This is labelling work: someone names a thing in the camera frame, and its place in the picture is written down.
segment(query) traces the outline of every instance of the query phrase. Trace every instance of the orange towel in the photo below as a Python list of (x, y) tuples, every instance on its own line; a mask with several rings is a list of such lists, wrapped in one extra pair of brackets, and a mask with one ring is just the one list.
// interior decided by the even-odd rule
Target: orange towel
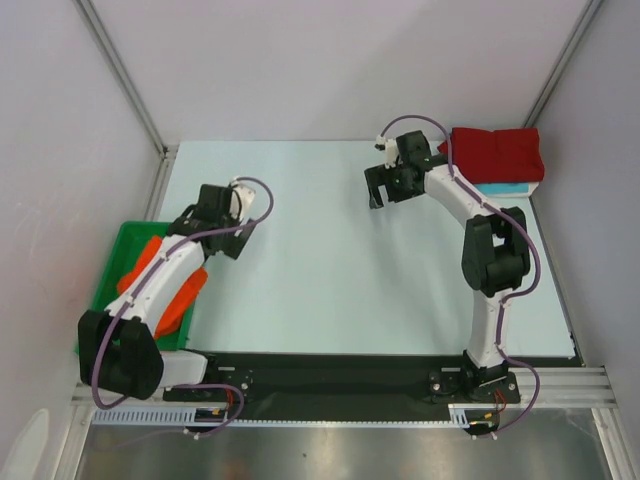
[[(161, 246), (162, 238), (158, 236), (152, 237), (151, 240), (147, 242), (147, 245), (138, 257), (133, 270), (127, 273), (118, 282), (116, 289), (119, 294), (122, 294), (131, 286), (136, 278), (138, 278), (138, 275), (140, 275), (147, 265), (149, 265), (149, 262), (151, 262), (156, 253), (158, 253)], [(156, 331), (151, 332), (153, 333), (153, 338), (158, 339), (164, 335), (169, 335), (180, 328), (184, 312), (186, 312), (195, 301), (198, 293), (200, 293), (200, 290), (207, 282), (207, 278), (207, 271), (203, 267), (200, 267), (191, 274), (187, 281), (184, 282), (184, 285), (182, 285), (178, 293), (176, 293), (173, 300), (171, 300), (167, 310), (160, 319), (160, 323), (158, 323), (158, 326), (156, 327)]]

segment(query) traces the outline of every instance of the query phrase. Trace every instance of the purple cable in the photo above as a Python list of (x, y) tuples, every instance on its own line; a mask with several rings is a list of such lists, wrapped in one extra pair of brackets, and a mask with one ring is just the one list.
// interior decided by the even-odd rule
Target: purple cable
[[(255, 227), (259, 223), (262, 223), (264, 220), (266, 220), (266, 218), (269, 215), (271, 215), (271, 211), (273, 210), (273, 204), (274, 204), (273, 192), (271, 192), (271, 189), (267, 186), (266, 183), (254, 177), (239, 177), (236, 179), (236, 181), (251, 182), (251, 183), (257, 183), (258, 185), (260, 185), (265, 190), (265, 192), (267, 192), (267, 195), (269, 196), (269, 207), (267, 208), (267, 211), (263, 213), (262, 216), (257, 220), (252, 220), (250, 222), (245, 223), (244, 225), (238, 225), (237, 227), (229, 227), (229, 228), (219, 228), (216, 230), (208, 230), (206, 232), (199, 232), (199, 233), (194, 233), (193, 235), (189, 235), (188, 237), (180, 240), (171, 248), (169, 248), (169, 250), (167, 250), (167, 255), (165, 258), (169, 258), (169, 256), (175, 253), (176, 250), (178, 250), (187, 242), (190, 242), (192, 240), (197, 240), (202, 237), (224, 235), (227, 233), (238, 232), (240, 230), (244, 230), (245, 228)], [(149, 283), (149, 280), (151, 280), (151, 277), (153, 276), (153, 274), (158, 270), (158, 268), (160, 268), (160, 266), (164, 263), (164, 261), (165, 259), (158, 258), (158, 260), (151, 266), (151, 268), (149, 268), (149, 271), (145, 274), (142, 280), (140, 280), (140, 283), (138, 284), (138, 286), (133, 290), (133, 292), (131, 292), (132, 300), (135, 300), (138, 297), (138, 295), (140, 295), (140, 292), (142, 292), (142, 290), (147, 285), (147, 283)], [(93, 371), (91, 372), (91, 395), (93, 396), (93, 401), (95, 402), (96, 406), (102, 410), (110, 410), (114, 407), (117, 407), (128, 398), (123, 395), (122, 397), (113, 401), (112, 403), (104, 403), (100, 398), (100, 393), (98, 392), (98, 379), (100, 377), (100, 369), (102, 368), (102, 361), (104, 360), (104, 355), (105, 355), (105, 352), (107, 351), (107, 346), (111, 341), (111, 337), (113, 336), (113, 332), (116, 329), (118, 322), (120, 321), (120, 319), (122, 318), (122, 316), (130, 306), (131, 304), (129, 302), (125, 302), (122, 305), (122, 307), (120, 307), (120, 309), (116, 312), (116, 314), (113, 316), (113, 320), (111, 320), (111, 323), (107, 327), (104, 337), (102, 338), (102, 342), (100, 343), (100, 347), (98, 348), (98, 353), (96, 354), (96, 359), (93, 364)], [(203, 388), (203, 387), (194, 387), (191, 385), (189, 386), (189, 388)]]
[[(221, 430), (223, 430), (224, 428), (226, 428), (231, 422), (233, 422), (234, 420), (236, 420), (240, 414), (242, 413), (242, 410), (244, 409), (244, 395), (242, 394), (242, 392), (234, 387), (233, 385), (226, 385), (223, 383), (204, 383), (204, 384), (199, 384), (199, 385), (176, 385), (173, 388), (190, 388), (190, 389), (201, 389), (201, 388), (206, 388), (206, 389), (218, 389), (218, 390), (232, 390), (239, 398), (240, 403), (238, 405), (238, 408), (236, 409), (236, 412), (231, 415), (229, 418), (227, 418), (225, 421), (223, 421), (222, 423), (220, 423), (220, 425), (216, 425), (215, 427), (212, 427), (213, 429), (208, 431), (208, 432), (204, 432), (204, 433), (199, 433), (197, 434), (198, 436), (196, 437), (196, 434), (193, 434), (191, 437), (192, 438), (207, 438), (207, 437), (211, 437), (212, 435), (215, 435), (216, 433), (220, 432)], [(136, 438), (132, 438), (131, 440), (126, 440), (122, 443), (119, 443), (111, 448), (108, 449), (104, 449), (104, 450), (99, 450), (101, 452), (112, 452), (114, 450), (120, 450), (121, 448), (124, 447), (129, 447), (131, 445), (134, 445), (138, 442), (141, 442), (143, 440), (147, 440), (149, 438), (153, 438), (153, 437), (158, 437), (160, 435), (166, 435), (168, 433), (181, 433), (181, 434), (185, 434), (185, 431), (183, 429), (176, 429), (176, 428), (165, 428), (163, 430), (154, 430), (153, 432), (147, 433), (145, 435), (141, 435), (139, 437)]]
[(436, 122), (432, 118), (425, 117), (424, 115), (411, 115), (411, 114), (410, 115), (401, 115), (400, 117), (391, 120), (387, 124), (387, 126), (384, 127), (384, 129), (382, 130), (380, 135), (382, 137), (384, 137), (384, 135), (387, 133), (389, 128), (391, 128), (394, 124), (396, 124), (400, 120), (407, 120), (407, 119), (424, 120), (424, 121), (426, 121), (428, 123), (431, 123), (432, 125), (435, 125), (436, 127), (438, 127), (438, 129), (443, 133), (445, 140), (447, 141), (447, 165), (449, 167), (449, 174), (451, 175), (451, 178), (453, 178), (453, 181), (456, 182), (456, 184), (460, 188), (462, 188), (467, 194), (469, 194), (469, 196), (471, 198), (473, 198), (476, 202), (478, 202), (480, 204), (480, 206), (486, 208), (491, 213), (494, 213), (494, 214), (498, 215), (500, 218), (502, 218), (503, 220), (509, 222), (513, 226), (513, 228), (515, 228), (516, 231), (520, 235), (522, 235), (522, 238), (524, 238), (525, 242), (527, 243), (527, 246), (529, 247), (529, 250), (531, 250), (531, 254), (533, 255), (533, 263), (535, 265), (535, 273), (534, 273), (533, 282), (531, 283), (531, 285), (528, 288), (526, 288), (525, 290), (522, 290), (521, 292), (512, 292), (512, 293), (510, 293), (508, 295), (505, 295), (504, 298), (500, 301), (500, 310), (498, 311), (498, 324), (496, 326), (496, 349), (498, 350), (498, 353), (500, 354), (500, 356), (502, 358), (504, 358), (504, 360), (507, 363), (509, 363), (509, 364), (511, 364), (511, 365), (513, 365), (515, 367), (527, 368), (529, 371), (531, 371), (531, 373), (533, 374), (533, 377), (535, 378), (536, 386), (534, 388), (533, 396), (531, 397), (531, 401), (529, 402), (527, 407), (522, 411), (522, 413), (520, 413), (520, 415), (518, 415), (518, 417), (515, 420), (513, 420), (512, 422), (508, 423), (507, 425), (505, 425), (505, 426), (503, 426), (503, 427), (501, 427), (501, 428), (499, 428), (497, 430), (497, 431), (501, 432), (503, 430), (507, 430), (507, 429), (511, 428), (513, 425), (515, 425), (520, 420), (522, 420), (522, 418), (524, 418), (533, 409), (533, 406), (535, 405), (536, 400), (538, 399), (538, 395), (540, 394), (540, 375), (538, 374), (538, 372), (536, 372), (536, 369), (533, 368), (531, 365), (529, 365), (527, 363), (524, 363), (524, 362), (521, 362), (519, 360), (515, 360), (515, 359), (509, 357), (509, 355), (507, 355), (500, 348), (500, 344), (502, 343), (502, 326), (503, 326), (503, 323), (504, 323), (504, 304), (505, 304), (505, 302), (507, 302), (508, 300), (510, 300), (512, 298), (517, 298), (517, 297), (522, 297), (524, 295), (528, 295), (529, 293), (533, 292), (536, 289), (536, 287), (540, 283), (540, 272), (541, 272), (540, 255), (538, 254), (538, 249), (536, 248), (535, 244), (533, 243), (533, 240), (531, 240), (531, 237), (529, 236), (527, 231), (522, 227), (522, 225), (520, 225), (513, 218), (511, 218), (509, 215), (507, 215), (506, 213), (502, 212), (501, 210), (499, 210), (497, 208), (494, 208), (493, 206), (489, 205), (488, 203), (483, 202), (482, 201), (482, 197), (480, 197), (480, 195), (476, 192), (475, 189), (469, 187), (460, 178), (456, 177), (455, 170), (453, 169), (453, 145), (451, 143), (451, 136), (449, 135), (449, 132), (447, 132), (447, 130), (440, 123)]

